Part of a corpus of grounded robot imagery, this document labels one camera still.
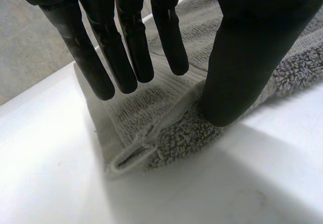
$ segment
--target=towel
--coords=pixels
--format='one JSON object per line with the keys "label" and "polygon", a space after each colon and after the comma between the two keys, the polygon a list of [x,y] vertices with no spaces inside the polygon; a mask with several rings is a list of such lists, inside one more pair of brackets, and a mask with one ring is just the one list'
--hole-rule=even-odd
{"label": "towel", "polygon": [[[104,169],[110,176],[144,172],[188,158],[216,143],[227,130],[210,124],[199,111],[208,58],[222,20],[219,3],[184,0],[177,13],[190,63],[186,75],[172,74],[152,19],[145,25],[155,78],[139,84],[134,93],[117,90],[112,100],[100,101],[75,65],[96,127]],[[320,9],[245,115],[269,97],[287,97],[322,81],[322,20]]]}

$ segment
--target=towel fabric texture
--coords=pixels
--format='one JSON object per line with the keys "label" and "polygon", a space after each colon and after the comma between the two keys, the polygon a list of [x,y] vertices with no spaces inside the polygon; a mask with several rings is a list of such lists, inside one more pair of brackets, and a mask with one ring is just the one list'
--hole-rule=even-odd
{"label": "towel fabric texture", "polygon": [[[116,92],[100,101],[75,66],[96,127],[104,168],[111,176],[146,171],[187,158],[225,134],[199,112],[208,58],[222,13],[217,0],[184,0],[177,6],[190,70],[172,74],[157,29],[148,20],[146,33],[155,78],[129,95]],[[323,8],[284,57],[246,114],[269,97],[286,97],[323,79]]]}

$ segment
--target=white table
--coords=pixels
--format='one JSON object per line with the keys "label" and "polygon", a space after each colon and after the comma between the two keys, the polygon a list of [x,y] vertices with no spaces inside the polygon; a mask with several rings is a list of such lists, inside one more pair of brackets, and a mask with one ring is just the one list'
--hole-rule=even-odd
{"label": "white table", "polygon": [[187,161],[109,181],[69,64],[0,107],[0,223],[323,223],[323,85]]}

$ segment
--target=black robotic finger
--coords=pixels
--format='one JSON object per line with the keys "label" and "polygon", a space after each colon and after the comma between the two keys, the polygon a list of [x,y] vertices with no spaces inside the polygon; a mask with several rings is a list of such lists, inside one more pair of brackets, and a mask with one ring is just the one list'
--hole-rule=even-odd
{"label": "black robotic finger", "polygon": [[175,12],[177,3],[178,0],[151,0],[151,8],[171,70],[175,75],[184,75],[189,64]]}
{"label": "black robotic finger", "polygon": [[138,84],[114,22],[115,0],[80,0],[116,84],[123,93]]}
{"label": "black robotic finger", "polygon": [[78,1],[40,8],[59,31],[96,96],[101,100],[111,99],[115,88],[85,31]]}
{"label": "black robotic finger", "polygon": [[143,0],[116,0],[119,21],[130,59],[139,82],[147,83],[154,77],[145,26],[141,19]]}

